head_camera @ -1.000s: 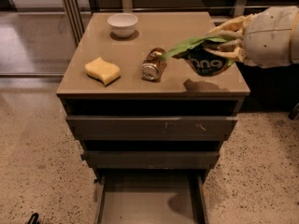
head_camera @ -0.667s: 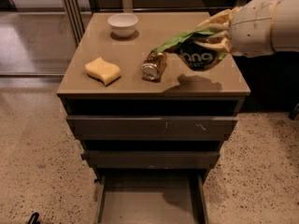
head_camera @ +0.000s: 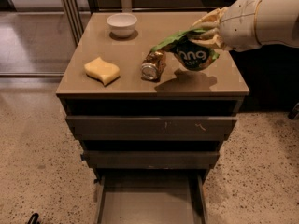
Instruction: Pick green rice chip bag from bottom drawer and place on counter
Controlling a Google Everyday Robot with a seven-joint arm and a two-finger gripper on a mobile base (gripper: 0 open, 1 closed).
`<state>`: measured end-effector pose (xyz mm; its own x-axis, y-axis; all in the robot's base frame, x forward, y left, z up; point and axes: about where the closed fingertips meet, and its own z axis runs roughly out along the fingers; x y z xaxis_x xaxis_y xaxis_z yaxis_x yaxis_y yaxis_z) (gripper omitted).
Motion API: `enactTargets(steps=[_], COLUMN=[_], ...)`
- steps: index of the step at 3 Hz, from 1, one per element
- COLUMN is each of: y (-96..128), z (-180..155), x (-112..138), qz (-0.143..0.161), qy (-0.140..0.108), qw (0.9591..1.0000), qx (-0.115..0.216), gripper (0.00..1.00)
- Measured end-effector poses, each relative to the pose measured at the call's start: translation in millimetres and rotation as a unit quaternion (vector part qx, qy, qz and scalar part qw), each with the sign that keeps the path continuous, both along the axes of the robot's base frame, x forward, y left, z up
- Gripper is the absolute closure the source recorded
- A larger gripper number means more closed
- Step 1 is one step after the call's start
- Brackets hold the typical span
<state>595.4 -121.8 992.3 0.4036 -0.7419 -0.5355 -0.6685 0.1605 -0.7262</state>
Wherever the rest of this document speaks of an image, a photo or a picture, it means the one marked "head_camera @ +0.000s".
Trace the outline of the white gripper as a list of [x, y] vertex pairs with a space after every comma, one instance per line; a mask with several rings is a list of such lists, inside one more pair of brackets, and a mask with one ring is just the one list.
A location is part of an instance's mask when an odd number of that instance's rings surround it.
[[238, 52], [258, 49], [255, 23], [262, 0], [236, 0], [231, 6], [216, 8], [197, 20], [192, 29], [210, 29], [203, 33], [188, 32], [188, 39], [210, 49]]

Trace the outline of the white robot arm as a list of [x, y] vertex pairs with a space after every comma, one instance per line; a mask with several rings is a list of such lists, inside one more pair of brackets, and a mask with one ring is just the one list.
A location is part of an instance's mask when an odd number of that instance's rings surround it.
[[299, 47], [299, 0], [236, 0], [217, 8], [192, 25], [207, 28], [201, 35], [188, 34], [195, 44], [238, 52], [265, 45]]

